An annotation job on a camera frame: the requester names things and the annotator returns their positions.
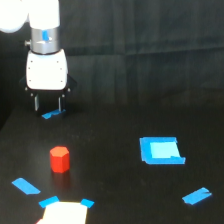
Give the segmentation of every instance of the red hexagonal block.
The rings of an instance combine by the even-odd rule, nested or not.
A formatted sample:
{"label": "red hexagonal block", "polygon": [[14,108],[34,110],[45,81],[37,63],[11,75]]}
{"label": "red hexagonal block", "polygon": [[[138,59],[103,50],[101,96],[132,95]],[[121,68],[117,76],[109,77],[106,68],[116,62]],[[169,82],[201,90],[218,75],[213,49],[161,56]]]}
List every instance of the red hexagonal block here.
{"label": "red hexagonal block", "polygon": [[69,151],[66,147],[57,146],[50,151],[51,169],[55,173],[64,173],[70,169]]}

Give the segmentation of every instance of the black table surface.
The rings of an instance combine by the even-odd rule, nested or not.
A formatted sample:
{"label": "black table surface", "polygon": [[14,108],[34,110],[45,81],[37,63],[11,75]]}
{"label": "black table surface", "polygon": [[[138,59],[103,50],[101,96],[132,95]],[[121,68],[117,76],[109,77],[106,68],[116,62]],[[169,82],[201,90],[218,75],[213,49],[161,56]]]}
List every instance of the black table surface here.
{"label": "black table surface", "polygon": [[[38,202],[95,202],[87,224],[222,223],[224,111],[94,107],[49,120],[17,107],[0,132],[0,223],[34,224]],[[176,137],[185,165],[148,165],[140,137]],[[49,151],[66,146],[71,168],[51,172]],[[41,193],[11,182],[24,178]],[[182,197],[202,187],[212,196],[190,206]]]}

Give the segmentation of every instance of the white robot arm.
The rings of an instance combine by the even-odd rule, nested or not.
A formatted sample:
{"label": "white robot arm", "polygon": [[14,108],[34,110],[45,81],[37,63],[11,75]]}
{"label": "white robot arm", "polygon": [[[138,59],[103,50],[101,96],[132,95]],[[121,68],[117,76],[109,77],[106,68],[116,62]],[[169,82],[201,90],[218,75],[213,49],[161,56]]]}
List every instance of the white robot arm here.
{"label": "white robot arm", "polygon": [[[0,0],[0,31],[16,32],[25,22],[29,22],[31,27],[31,40],[25,41],[25,45],[30,47],[26,90],[65,91],[68,68],[64,50],[60,48],[59,1]],[[38,110],[39,100],[38,96],[35,97],[35,110]]]}

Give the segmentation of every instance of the blue tape square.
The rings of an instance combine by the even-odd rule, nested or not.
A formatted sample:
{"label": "blue tape square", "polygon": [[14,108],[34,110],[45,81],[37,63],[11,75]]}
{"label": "blue tape square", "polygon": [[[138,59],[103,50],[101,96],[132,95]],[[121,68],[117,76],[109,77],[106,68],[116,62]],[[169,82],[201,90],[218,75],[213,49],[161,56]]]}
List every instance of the blue tape square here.
{"label": "blue tape square", "polygon": [[185,158],[180,157],[174,137],[140,138],[142,161],[147,164],[185,164]]}
{"label": "blue tape square", "polygon": [[81,201],[81,205],[84,205],[88,208],[91,208],[93,206],[94,202],[93,201],[90,201],[90,200],[87,200],[87,199],[82,199]]}
{"label": "blue tape square", "polygon": [[23,178],[18,178],[17,180],[13,181],[12,184],[27,195],[40,193],[40,191],[37,188],[35,188],[32,184],[30,184]]}
{"label": "blue tape square", "polygon": [[49,37],[48,37],[47,30],[43,30],[43,31],[42,31],[42,39],[43,39],[44,41],[49,41]]}
{"label": "blue tape square", "polygon": [[54,196],[52,198],[48,198],[48,199],[46,199],[44,201],[39,202],[39,205],[42,208],[46,208],[48,205],[53,204],[53,203],[58,202],[58,201],[59,201],[58,197]]}
{"label": "blue tape square", "polygon": [[212,194],[209,192],[209,190],[203,187],[203,188],[183,197],[182,199],[184,200],[184,202],[186,204],[194,205],[194,204],[198,203],[199,201],[202,201],[205,198],[210,197],[211,195]]}
{"label": "blue tape square", "polygon": [[53,115],[58,115],[58,114],[61,114],[61,113],[64,113],[64,112],[65,112],[65,110],[63,110],[63,111],[54,110],[54,111],[52,111],[52,112],[49,112],[49,113],[47,113],[47,114],[42,115],[42,117],[45,118],[45,119],[49,119],[49,118],[51,118],[51,116],[53,116]]}

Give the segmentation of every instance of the blue tape strip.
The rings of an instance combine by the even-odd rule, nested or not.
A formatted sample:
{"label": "blue tape strip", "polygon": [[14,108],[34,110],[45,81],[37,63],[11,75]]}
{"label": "blue tape strip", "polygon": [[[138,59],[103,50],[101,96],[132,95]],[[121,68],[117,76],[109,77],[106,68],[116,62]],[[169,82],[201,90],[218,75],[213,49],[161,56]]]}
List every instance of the blue tape strip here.
{"label": "blue tape strip", "polygon": [[144,142],[176,142],[177,139],[175,137],[143,137],[141,138]]}
{"label": "blue tape strip", "polygon": [[35,188],[32,184],[24,180],[23,178],[18,178],[17,180],[12,182],[17,188],[23,191],[25,194],[39,194],[40,191]]}
{"label": "blue tape strip", "polygon": [[44,201],[39,202],[39,205],[40,205],[42,208],[46,208],[46,206],[48,206],[48,205],[50,205],[50,204],[53,204],[53,203],[55,203],[55,202],[58,202],[58,201],[59,201],[58,197],[57,197],[57,196],[54,196],[54,197],[52,197],[52,198],[48,198],[48,199],[46,199],[46,200],[44,200]]}
{"label": "blue tape strip", "polygon": [[49,41],[49,37],[48,37],[47,30],[43,30],[43,31],[42,31],[42,39],[43,39],[44,41]]}
{"label": "blue tape strip", "polygon": [[45,118],[45,119],[49,119],[49,118],[51,118],[52,115],[58,115],[58,114],[61,114],[63,112],[65,112],[65,110],[63,110],[63,111],[54,110],[52,112],[49,112],[47,114],[42,115],[42,117]]}
{"label": "blue tape strip", "polygon": [[203,187],[203,188],[183,197],[182,199],[184,200],[184,202],[186,204],[194,205],[194,204],[198,203],[199,201],[202,201],[205,198],[210,197],[211,195],[212,194],[209,192],[209,190]]}
{"label": "blue tape strip", "polygon": [[90,200],[87,200],[87,199],[82,199],[81,201],[81,205],[84,205],[88,208],[91,208],[93,206],[94,202],[93,201],[90,201]]}
{"label": "blue tape strip", "polygon": [[165,143],[165,142],[177,143],[177,140],[174,137],[140,138],[142,161],[150,165],[185,164],[186,158],[184,157],[171,156],[170,158],[153,158],[152,151],[151,151],[151,143]]}

